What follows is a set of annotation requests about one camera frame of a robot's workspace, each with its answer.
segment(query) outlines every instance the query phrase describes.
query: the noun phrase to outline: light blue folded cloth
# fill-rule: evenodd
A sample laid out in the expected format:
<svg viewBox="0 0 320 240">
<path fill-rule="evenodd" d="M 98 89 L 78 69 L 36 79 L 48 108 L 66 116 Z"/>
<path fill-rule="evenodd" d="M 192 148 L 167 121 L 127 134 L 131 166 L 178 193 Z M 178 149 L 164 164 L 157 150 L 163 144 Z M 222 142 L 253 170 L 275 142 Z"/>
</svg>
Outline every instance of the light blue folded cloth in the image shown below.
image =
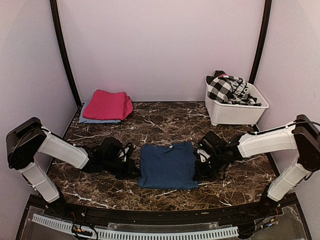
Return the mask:
<svg viewBox="0 0 320 240">
<path fill-rule="evenodd" d="M 86 101 L 81 109 L 79 123 L 80 124 L 117 124 L 120 123 L 121 120 L 95 120 L 95 119 L 88 119 L 84 118 L 84 111 L 85 108 L 88 107 L 90 101 Z"/>
</svg>

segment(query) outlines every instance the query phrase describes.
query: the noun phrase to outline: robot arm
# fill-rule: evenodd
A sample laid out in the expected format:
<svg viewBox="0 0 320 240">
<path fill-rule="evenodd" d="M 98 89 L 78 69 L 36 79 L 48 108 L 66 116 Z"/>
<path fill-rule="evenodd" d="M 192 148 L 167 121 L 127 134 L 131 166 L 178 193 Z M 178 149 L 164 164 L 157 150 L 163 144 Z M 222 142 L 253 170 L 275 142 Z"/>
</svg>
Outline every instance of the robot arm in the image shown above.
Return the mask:
<svg viewBox="0 0 320 240">
<path fill-rule="evenodd" d="M 9 167 L 18 170 L 49 204 L 63 198 L 63 195 L 39 167 L 35 160 L 37 152 L 86 173 L 109 171 L 122 179 L 139 175 L 134 161 L 129 158 L 134 150 L 131 144 L 123 147 L 120 141 L 107 137 L 93 149 L 76 147 L 51 133 L 36 117 L 12 130 L 6 137 L 6 145 Z"/>
<path fill-rule="evenodd" d="M 200 177 L 214 177 L 221 167 L 236 160 L 254 155 L 298 149 L 299 157 L 267 187 L 260 203 L 261 209 L 276 206 L 284 195 L 306 176 L 320 169 L 320 132 L 305 115 L 293 122 L 262 132 L 249 132 L 224 141 L 212 131 L 199 142 L 200 150 L 196 168 Z M 210 155 L 203 161 L 205 151 Z"/>
</svg>

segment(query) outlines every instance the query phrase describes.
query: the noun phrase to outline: stack of folded clothes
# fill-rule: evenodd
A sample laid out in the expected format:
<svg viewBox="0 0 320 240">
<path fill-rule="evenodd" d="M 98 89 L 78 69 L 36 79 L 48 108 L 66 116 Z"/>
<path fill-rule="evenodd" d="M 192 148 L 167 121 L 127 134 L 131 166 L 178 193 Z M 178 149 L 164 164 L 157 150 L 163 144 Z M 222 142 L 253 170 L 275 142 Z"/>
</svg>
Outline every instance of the stack of folded clothes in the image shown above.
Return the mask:
<svg viewBox="0 0 320 240">
<path fill-rule="evenodd" d="M 125 92 L 110 93 L 96 90 L 90 101 L 81 110 L 79 123 L 119 123 L 134 110 L 130 97 Z"/>
</svg>

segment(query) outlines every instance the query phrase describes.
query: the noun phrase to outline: wall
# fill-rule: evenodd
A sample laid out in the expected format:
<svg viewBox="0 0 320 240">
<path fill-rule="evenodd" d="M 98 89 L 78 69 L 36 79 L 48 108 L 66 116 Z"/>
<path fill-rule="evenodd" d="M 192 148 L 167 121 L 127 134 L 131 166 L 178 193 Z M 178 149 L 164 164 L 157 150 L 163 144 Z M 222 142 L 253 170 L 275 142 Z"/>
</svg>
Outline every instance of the wall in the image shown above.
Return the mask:
<svg viewBox="0 0 320 240">
<path fill-rule="evenodd" d="M 299 114 L 320 122 L 320 2 L 273 1 L 256 86 L 270 104 L 261 130 L 283 125 Z M 274 154 L 282 171 L 297 151 Z M 320 239 L 320 172 L 296 188 L 313 239 Z"/>
<path fill-rule="evenodd" d="M 204 101 L 214 70 L 249 78 L 263 0 L 59 0 L 82 101 Z"/>
<path fill-rule="evenodd" d="M 36 116 L 62 135 L 76 105 L 64 72 L 50 2 L 0 1 L 0 239 L 15 239 L 31 192 L 8 168 L 6 135 Z M 48 158 L 41 158 L 47 168 Z"/>
</svg>

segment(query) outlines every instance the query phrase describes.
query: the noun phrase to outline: black frame pole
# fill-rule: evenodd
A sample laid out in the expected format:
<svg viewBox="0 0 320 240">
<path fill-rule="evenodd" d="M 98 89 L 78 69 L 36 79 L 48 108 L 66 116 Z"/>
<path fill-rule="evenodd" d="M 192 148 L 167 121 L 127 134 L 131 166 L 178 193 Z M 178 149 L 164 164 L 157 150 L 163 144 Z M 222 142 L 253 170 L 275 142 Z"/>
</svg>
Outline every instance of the black frame pole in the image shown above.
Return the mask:
<svg viewBox="0 0 320 240">
<path fill-rule="evenodd" d="M 257 77 L 259 64 L 261 61 L 261 56 L 262 56 L 262 52 L 264 50 L 265 40 L 266 40 L 266 36 L 267 36 L 267 30 L 268 30 L 268 24 L 269 24 L 270 12 L 271 12 L 271 3 L 272 3 L 272 0 L 265 0 L 265 2 L 264 2 L 264 10 L 263 10 L 260 35 L 259 35 L 258 45 L 257 45 L 256 51 L 255 51 L 254 61 L 253 61 L 253 65 L 252 65 L 252 69 L 251 69 L 251 73 L 250 73 L 250 78 L 249 78 L 250 84 L 254 84 L 256 77 Z"/>
<path fill-rule="evenodd" d="M 77 107 L 80 107 L 82 105 L 80 96 L 77 90 L 76 82 L 74 79 L 74 76 L 71 71 L 70 67 L 70 62 L 67 54 L 67 49 L 64 41 L 64 36 L 62 33 L 61 29 L 61 23 L 60 23 L 60 18 L 59 18 L 59 10 L 58 10 L 58 4 L 57 0 L 50 0 L 50 5 L 51 5 L 51 13 L 52 13 L 52 18 L 53 18 L 53 24 L 54 24 L 54 29 L 55 29 L 55 35 L 56 39 L 58 41 L 58 46 L 60 49 L 60 54 L 64 66 L 64 70 L 66 73 L 66 77 L 68 78 L 68 82 L 72 91 L 72 95 L 75 101 L 75 104 Z"/>
</svg>

